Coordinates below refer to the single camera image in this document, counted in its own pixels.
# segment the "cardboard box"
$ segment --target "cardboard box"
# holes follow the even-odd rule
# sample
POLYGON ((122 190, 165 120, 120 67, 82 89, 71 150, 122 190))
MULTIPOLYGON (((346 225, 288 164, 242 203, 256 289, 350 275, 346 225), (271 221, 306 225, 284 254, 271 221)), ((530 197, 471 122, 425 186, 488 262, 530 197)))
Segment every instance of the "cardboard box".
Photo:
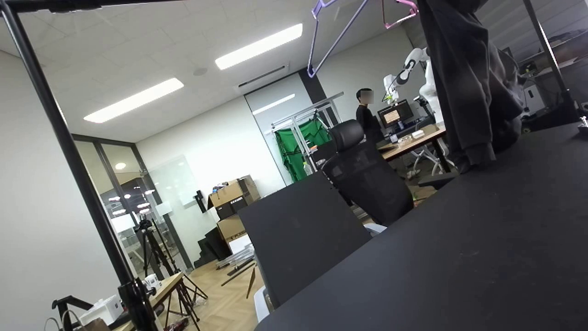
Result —
POLYGON ((255 188, 251 177, 240 177, 236 181, 231 181, 231 183, 227 183, 227 186, 223 186, 216 194, 209 196, 212 207, 229 205, 231 201, 240 199, 240 197, 247 205, 251 205, 253 201, 258 201, 258 194, 256 194, 256 188, 255 188))
POLYGON ((231 242, 244 234, 242 221, 236 216, 218 221, 218 230, 223 242, 231 242))

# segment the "black pole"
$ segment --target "black pole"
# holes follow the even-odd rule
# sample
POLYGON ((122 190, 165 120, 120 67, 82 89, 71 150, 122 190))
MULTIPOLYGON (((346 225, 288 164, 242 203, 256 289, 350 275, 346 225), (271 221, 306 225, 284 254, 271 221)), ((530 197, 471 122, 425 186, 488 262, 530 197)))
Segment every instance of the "black pole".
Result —
POLYGON ((67 131, 67 126, 60 115, 60 109, 51 94, 51 89, 40 70, 40 65, 36 61, 34 50, 23 32, 23 26, 19 23, 19 17, 10 10, 7 2, 1 2, 1 17, 5 21, 5 26, 14 41, 14 47, 19 54, 19 59, 30 78, 30 83, 36 91, 36 96, 43 107, 43 113, 52 128, 52 133, 56 137, 56 142, 69 164, 69 170, 73 173, 73 179, 78 186, 78 192, 87 207, 87 212, 91 216, 91 221, 97 229, 97 234, 106 249, 106 254, 109 258, 109 264, 115 271, 115 276, 120 284, 128 284, 131 280, 131 273, 122 258, 122 251, 115 242, 115 236, 108 225, 108 218, 100 207, 100 201, 91 186, 89 175, 86 173, 86 168, 75 150, 73 139, 67 131))
POLYGON ((530 25, 534 28, 534 34, 545 52, 545 58, 547 58, 547 63, 550 67, 550 72, 554 76, 554 82, 558 85, 558 91, 560 91, 560 96, 561 96, 561 105, 556 109, 558 113, 558 122, 561 124, 567 124, 567 122, 574 122, 578 118, 578 111, 576 111, 576 104, 574 100, 571 98, 571 93, 569 89, 565 87, 565 82, 563 82, 563 76, 561 76, 561 70, 558 69, 558 63, 554 59, 554 54, 552 54, 552 48, 549 45, 549 39, 545 36, 545 30, 541 28, 541 25, 538 23, 538 17, 536 17, 536 12, 532 8, 532 2, 530 0, 523 0, 525 8, 527 8, 527 13, 528 13, 528 19, 530 19, 530 25))
POLYGON ((534 28, 534 34, 536 34, 536 37, 538 37, 538 41, 539 41, 539 47, 543 48, 543 52, 545 52, 545 56, 547 56, 547 61, 549 61, 549 67, 550 67, 552 76, 554 76, 554 80, 556 80, 556 85, 558 85, 558 89, 563 93, 563 91, 567 91, 567 87, 565 87, 565 83, 563 83, 561 70, 558 69, 558 63, 556 63, 554 54, 552 54, 552 50, 550 50, 550 45, 549 45, 549 39, 547 39, 547 36, 545 36, 545 30, 543 30, 541 25, 538 23, 538 17, 536 17, 536 12, 534 12, 530 0, 523 0, 523 2, 525 2, 525 8, 527 8, 530 25, 532 25, 532 28, 534 28))
POLYGON ((0 12, 5 21, 5 26, 14 41, 14 47, 19 54, 19 59, 29 74, 29 80, 36 91, 36 96, 41 104, 41 109, 52 128, 52 133, 56 137, 56 142, 64 153, 64 159, 67 161, 67 166, 73 173, 73 179, 76 183, 76 188, 87 207, 89 218, 93 221, 93 227, 106 249, 106 254, 109 258, 109 264, 113 267, 113 273, 117 280, 120 282, 119 295, 122 302, 126 304, 128 315, 139 331, 155 331, 154 326, 154 315, 150 311, 150 304, 146 299, 146 291, 139 280, 131 280, 131 273, 124 262, 122 251, 115 242, 113 230, 108 223, 106 212, 100 208, 100 201, 91 186, 89 175, 80 161, 78 151, 75 150, 71 133, 60 115, 60 109, 51 94, 49 83, 41 74, 41 69, 38 65, 38 59, 34 56, 34 50, 30 47, 30 41, 25 36, 25 30, 19 23, 19 17, 16 12, 12 12, 10 4, 7 0, 0 0, 0 12))

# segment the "ceiling light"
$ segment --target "ceiling light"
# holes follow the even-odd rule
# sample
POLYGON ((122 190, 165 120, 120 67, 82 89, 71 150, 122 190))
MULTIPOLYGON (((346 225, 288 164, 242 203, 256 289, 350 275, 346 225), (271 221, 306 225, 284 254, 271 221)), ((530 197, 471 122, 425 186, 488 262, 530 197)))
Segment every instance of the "ceiling light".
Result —
POLYGON ((117 172, 120 172, 120 170, 124 170, 124 168, 126 168, 124 162, 117 162, 117 164, 113 166, 113 170, 117 170, 117 172))
POLYGON ((253 111, 253 116, 258 116, 260 113, 266 113, 266 111, 269 111, 269 109, 275 109, 275 107, 278 107, 280 104, 286 104, 286 102, 290 102, 290 100, 293 100, 293 98, 295 98, 295 94, 290 94, 290 96, 286 96, 286 98, 275 100, 273 104, 267 104, 267 105, 253 111))
POLYGON ((117 104, 108 105, 106 109, 100 109, 97 113, 87 115, 84 120, 91 124, 104 124, 111 118, 122 116, 126 113, 131 113, 146 104, 152 104, 155 100, 161 100, 166 94, 172 94, 176 91, 183 89, 183 83, 179 80, 166 80, 163 83, 157 83, 146 91, 141 91, 126 100, 120 100, 117 104))
POLYGON ((286 45, 290 41, 299 39, 301 32, 302 32, 301 25, 290 26, 290 28, 280 30, 280 32, 277 32, 277 34, 273 34, 269 37, 255 41, 255 43, 251 43, 251 45, 247 45, 244 48, 238 48, 238 50, 231 52, 231 54, 225 54, 225 56, 214 59, 214 63, 216 63, 218 70, 231 69, 231 67, 234 67, 238 63, 244 63, 247 59, 253 59, 253 58, 260 56, 260 54, 266 54, 266 52, 269 52, 273 48, 278 48, 278 47, 282 47, 282 45, 286 45))

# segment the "wooden floor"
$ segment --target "wooden floor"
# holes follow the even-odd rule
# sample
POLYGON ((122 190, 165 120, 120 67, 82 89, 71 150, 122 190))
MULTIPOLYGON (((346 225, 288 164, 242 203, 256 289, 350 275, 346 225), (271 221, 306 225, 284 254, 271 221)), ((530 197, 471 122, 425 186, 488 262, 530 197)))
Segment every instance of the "wooden floor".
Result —
POLYGON ((199 317, 198 328, 201 331, 251 331, 256 326, 253 293, 262 287, 258 273, 249 299, 244 299, 251 269, 231 284, 220 287, 220 284, 227 280, 225 275, 229 271, 231 267, 216 271, 214 264, 207 264, 188 275, 190 280, 207 295, 207 300, 196 302, 196 315, 199 317))

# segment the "computer monitor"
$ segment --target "computer monitor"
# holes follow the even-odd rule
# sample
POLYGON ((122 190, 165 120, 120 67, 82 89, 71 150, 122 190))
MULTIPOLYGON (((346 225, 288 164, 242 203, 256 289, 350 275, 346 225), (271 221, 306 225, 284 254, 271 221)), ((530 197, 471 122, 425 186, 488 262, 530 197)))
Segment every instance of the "computer monitor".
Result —
POLYGON ((411 113, 405 100, 396 105, 378 111, 378 120, 381 124, 383 137, 394 135, 411 128, 414 115, 411 113))

